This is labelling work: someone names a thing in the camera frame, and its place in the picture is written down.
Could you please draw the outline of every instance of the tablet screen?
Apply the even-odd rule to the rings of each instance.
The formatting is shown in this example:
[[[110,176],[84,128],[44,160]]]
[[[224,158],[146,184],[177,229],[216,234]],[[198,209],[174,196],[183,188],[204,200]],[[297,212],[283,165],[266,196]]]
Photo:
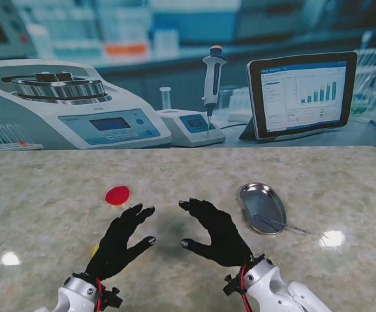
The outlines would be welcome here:
[[[261,68],[267,132],[339,122],[346,69],[346,61]]]

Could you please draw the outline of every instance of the white robotic wrist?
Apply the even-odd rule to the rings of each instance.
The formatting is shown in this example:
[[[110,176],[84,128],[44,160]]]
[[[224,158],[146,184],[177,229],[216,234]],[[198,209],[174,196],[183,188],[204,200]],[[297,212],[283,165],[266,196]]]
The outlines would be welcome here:
[[[99,312],[107,306],[119,308],[123,300],[117,296],[119,290],[107,291],[95,277],[85,273],[73,274],[64,286],[58,289],[58,304],[51,312]],[[49,312],[41,307],[35,312]]]
[[[228,296],[234,291],[247,294],[257,300],[261,312],[332,312],[309,288],[298,282],[285,283],[280,269],[264,254],[248,264],[241,287],[241,277],[226,277],[229,284],[224,288]]]

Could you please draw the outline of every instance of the centrifuge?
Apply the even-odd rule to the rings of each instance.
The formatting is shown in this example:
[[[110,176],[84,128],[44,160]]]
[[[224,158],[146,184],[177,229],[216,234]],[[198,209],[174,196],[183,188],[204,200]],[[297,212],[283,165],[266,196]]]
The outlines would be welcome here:
[[[0,124],[21,125],[48,150],[171,144],[150,104],[72,62],[0,60]]]

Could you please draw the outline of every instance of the white device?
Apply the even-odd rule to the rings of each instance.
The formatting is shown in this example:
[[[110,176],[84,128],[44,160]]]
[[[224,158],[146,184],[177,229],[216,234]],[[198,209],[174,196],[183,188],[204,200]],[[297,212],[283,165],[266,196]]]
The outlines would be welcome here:
[[[309,288],[285,283],[280,269],[263,259],[244,274],[247,294],[258,301],[260,312],[332,312]]]
[[[251,136],[254,140],[288,140],[345,126],[356,66],[354,52],[250,62]]]
[[[191,110],[164,109],[157,114],[172,133],[172,146],[194,148],[225,141],[221,129],[211,123],[207,135],[208,124],[205,112]]]
[[[21,125],[47,150],[171,144],[150,104],[73,62],[0,60],[0,124],[6,123]]]
[[[65,286],[58,289],[58,304],[51,312],[93,312],[98,295],[97,289],[92,284],[79,278],[70,278]],[[49,312],[49,310],[41,307],[35,312]]]
[[[36,50],[11,0],[0,0],[0,59],[24,59]]]

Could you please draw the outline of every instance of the red petri dish lid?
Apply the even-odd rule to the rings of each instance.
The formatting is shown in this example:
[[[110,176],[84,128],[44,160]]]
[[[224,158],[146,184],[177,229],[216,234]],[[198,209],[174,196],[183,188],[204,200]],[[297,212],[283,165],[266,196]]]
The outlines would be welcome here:
[[[105,201],[111,205],[120,206],[130,199],[130,189],[125,186],[114,187],[107,192]]]

